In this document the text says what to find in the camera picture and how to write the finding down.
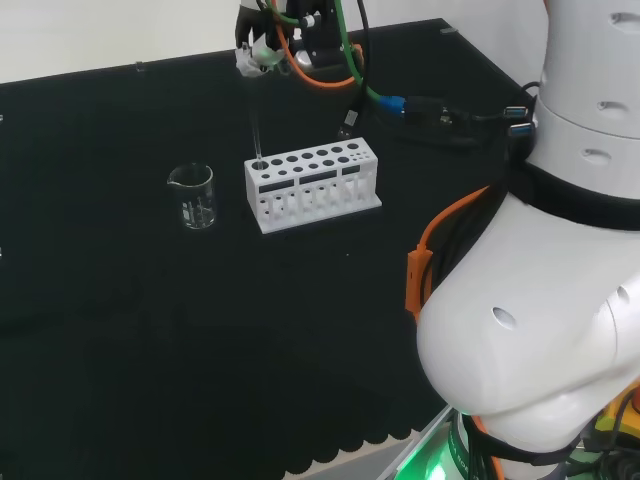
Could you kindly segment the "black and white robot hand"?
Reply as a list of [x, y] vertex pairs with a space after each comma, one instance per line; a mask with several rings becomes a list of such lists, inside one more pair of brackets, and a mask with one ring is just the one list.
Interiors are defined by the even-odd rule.
[[240, 2], [235, 41], [236, 68], [243, 77], [258, 78], [271, 72], [291, 74], [266, 1]]

